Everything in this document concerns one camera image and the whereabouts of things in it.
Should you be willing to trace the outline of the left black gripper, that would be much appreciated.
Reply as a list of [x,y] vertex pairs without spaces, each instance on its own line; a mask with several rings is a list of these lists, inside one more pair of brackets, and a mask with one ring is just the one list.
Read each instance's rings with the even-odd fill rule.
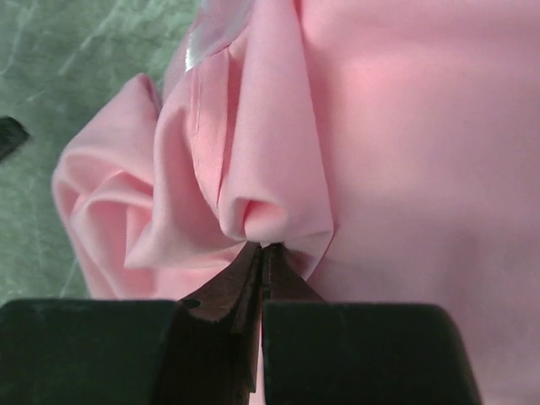
[[30,139],[25,127],[11,116],[0,119],[0,158],[6,159]]

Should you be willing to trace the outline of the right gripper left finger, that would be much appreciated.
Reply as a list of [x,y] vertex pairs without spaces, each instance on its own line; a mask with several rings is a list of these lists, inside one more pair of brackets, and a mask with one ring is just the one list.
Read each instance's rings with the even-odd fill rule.
[[257,386],[261,247],[181,300],[13,300],[4,404],[246,404]]

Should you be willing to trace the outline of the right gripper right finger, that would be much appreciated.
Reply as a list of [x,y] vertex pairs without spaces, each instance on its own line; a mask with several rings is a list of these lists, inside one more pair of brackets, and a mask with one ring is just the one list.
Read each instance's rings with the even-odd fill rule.
[[418,303],[325,301],[263,250],[262,353],[269,404],[479,404],[461,334]]

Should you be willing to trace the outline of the pink pillowcase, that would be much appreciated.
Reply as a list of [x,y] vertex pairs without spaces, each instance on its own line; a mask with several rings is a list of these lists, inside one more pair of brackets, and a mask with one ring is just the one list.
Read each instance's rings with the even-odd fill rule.
[[52,190],[96,298],[283,243],[327,299],[441,305],[485,403],[539,401],[536,1],[206,1]]

